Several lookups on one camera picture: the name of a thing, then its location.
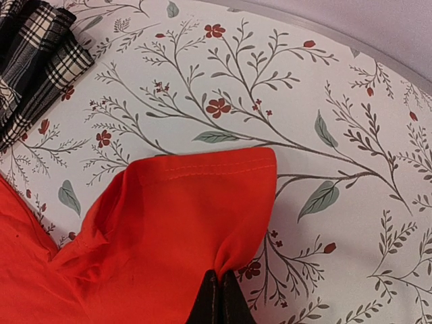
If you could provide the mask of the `black white plaid skirt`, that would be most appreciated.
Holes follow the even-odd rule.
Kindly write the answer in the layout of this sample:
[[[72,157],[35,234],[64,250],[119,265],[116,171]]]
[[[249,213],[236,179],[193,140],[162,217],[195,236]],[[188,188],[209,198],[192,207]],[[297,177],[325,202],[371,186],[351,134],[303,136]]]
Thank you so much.
[[[1,148],[12,146],[94,63],[46,1],[1,2]]]

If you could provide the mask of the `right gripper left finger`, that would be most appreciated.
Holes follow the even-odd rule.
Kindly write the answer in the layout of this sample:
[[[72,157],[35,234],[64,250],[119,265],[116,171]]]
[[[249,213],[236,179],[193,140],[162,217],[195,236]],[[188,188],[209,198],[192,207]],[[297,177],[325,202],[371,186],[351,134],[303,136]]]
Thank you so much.
[[[220,298],[221,288],[217,274],[214,270],[208,270],[203,277],[186,324],[221,323]]]

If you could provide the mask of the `red orange garment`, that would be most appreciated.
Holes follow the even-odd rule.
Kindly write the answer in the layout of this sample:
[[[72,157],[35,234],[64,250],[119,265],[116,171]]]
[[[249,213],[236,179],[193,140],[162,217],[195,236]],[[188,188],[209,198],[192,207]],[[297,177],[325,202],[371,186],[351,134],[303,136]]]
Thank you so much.
[[[254,258],[275,200],[270,148],[131,163],[56,246],[1,182],[2,323],[186,323],[203,277]]]

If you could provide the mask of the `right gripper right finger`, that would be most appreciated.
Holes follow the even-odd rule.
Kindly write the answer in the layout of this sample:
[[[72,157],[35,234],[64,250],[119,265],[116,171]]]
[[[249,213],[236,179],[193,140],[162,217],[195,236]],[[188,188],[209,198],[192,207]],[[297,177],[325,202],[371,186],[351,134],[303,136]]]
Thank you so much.
[[[224,274],[221,285],[221,322],[256,324],[233,271]]]

